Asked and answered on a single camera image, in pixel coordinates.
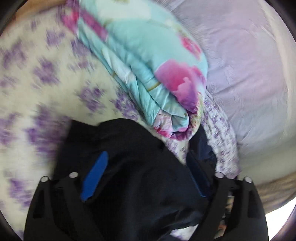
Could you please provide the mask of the black pants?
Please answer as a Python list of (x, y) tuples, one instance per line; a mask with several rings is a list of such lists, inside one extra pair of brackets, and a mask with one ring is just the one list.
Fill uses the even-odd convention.
[(107, 165), (83, 202), (93, 240), (170, 240), (197, 225), (208, 205), (189, 169), (139, 123), (119, 118), (97, 126), (72, 121), (55, 179), (78, 173), (78, 190), (102, 154)]

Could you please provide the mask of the purple floral bed sheet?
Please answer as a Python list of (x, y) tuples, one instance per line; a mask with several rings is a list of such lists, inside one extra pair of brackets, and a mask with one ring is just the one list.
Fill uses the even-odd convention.
[(1, 37), (1, 212), (18, 237), (71, 119), (145, 124), (102, 63), (60, 22), (62, 10), (24, 19)]

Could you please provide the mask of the folded floral teal quilt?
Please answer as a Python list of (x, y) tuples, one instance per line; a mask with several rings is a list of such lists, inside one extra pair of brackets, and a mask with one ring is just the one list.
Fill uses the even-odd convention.
[(63, 22), (130, 95), (158, 134), (188, 140), (201, 122), (208, 63), (153, 1), (67, 1)]

